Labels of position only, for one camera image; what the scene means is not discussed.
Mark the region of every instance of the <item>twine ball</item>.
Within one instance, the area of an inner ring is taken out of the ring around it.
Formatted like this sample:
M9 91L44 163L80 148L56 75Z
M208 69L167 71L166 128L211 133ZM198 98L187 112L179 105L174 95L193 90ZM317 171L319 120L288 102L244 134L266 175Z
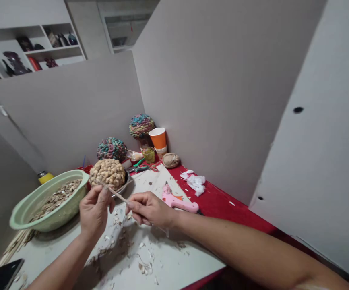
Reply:
M180 158L174 153L166 153L162 157L162 163L166 168L175 168L180 163Z
M129 124L130 135L135 139L147 137L154 128L154 121L146 114L135 115Z
M123 161L127 153L127 147L122 140L114 137L103 139L98 146L97 157L102 159L117 159Z

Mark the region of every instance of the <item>pink glue gun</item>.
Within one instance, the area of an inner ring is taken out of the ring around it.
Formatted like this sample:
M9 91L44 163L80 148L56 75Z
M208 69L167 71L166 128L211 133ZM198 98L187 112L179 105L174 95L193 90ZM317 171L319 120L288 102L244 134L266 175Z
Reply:
M183 209L191 213L197 213L198 211L197 203L185 202L182 201L181 197L174 196L167 182L163 186L162 200L170 207L178 207L179 209Z

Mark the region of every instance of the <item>topiary ball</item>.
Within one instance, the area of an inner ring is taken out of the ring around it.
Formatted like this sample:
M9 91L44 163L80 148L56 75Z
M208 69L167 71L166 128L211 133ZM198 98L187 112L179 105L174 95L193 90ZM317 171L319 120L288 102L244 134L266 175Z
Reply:
M126 157L127 147L122 140L114 137L103 139L98 146L97 157L102 159L117 159L123 161Z
M135 115L129 125L130 135L135 139L147 137L154 128L154 121L146 114Z

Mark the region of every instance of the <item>smartphone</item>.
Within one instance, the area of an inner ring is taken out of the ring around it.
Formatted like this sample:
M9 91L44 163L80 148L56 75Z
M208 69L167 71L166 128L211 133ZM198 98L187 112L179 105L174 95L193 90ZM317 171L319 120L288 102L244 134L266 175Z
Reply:
M14 278L20 271L24 260L19 259L0 267L0 290L8 290L12 285Z

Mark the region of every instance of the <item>white cotton wad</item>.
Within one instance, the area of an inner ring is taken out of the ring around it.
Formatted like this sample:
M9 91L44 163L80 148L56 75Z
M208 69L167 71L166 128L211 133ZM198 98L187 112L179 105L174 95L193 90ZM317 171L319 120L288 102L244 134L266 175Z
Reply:
M185 171L185 172L183 172L183 173L181 173L180 174L180 177L182 178L182 179L185 179L185 180L187 180L188 179L188 177L189 177L189 173L193 173L194 171L193 170L188 170L188 171Z
M196 176L194 174L188 175L189 173L193 173L193 170L185 171L184 173L181 173L180 176L196 191L196 196L199 197L205 190L205 186L203 185L205 183L205 176Z
M187 179L186 183L196 191L196 196L200 196L204 193L205 176L196 176L191 174Z

